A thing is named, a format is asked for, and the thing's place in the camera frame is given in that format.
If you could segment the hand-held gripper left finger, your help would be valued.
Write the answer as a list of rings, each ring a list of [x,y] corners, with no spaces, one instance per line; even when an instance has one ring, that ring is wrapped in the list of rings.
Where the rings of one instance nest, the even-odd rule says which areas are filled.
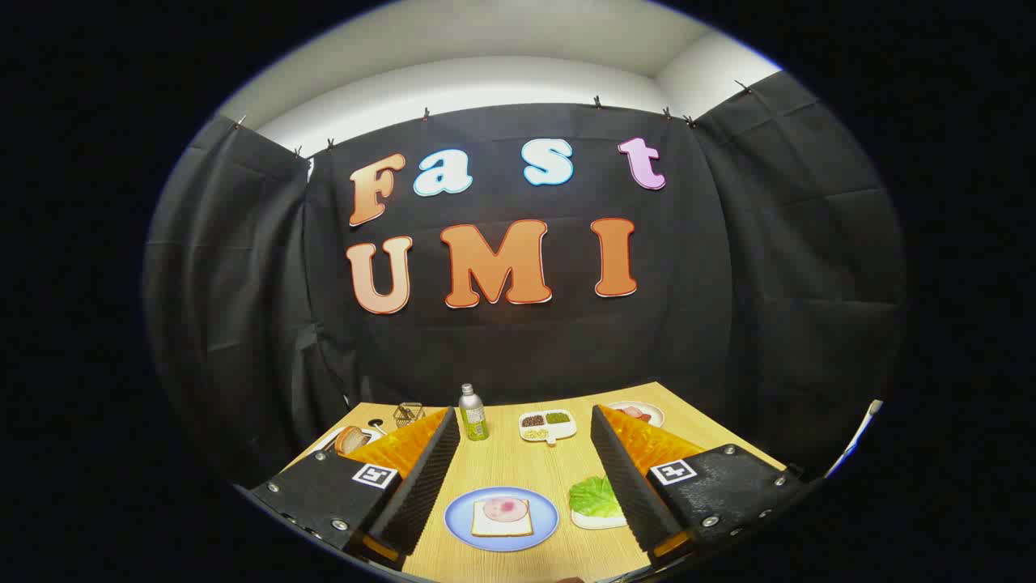
[[[461,443],[451,407],[343,455],[317,450],[249,491],[311,538],[400,569],[414,553]]]

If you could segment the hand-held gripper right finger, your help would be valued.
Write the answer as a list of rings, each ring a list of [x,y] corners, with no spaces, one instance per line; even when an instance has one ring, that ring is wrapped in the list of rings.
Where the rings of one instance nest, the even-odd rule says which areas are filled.
[[[607,406],[592,409],[591,440],[655,567],[751,538],[818,485],[740,445],[706,449]]]

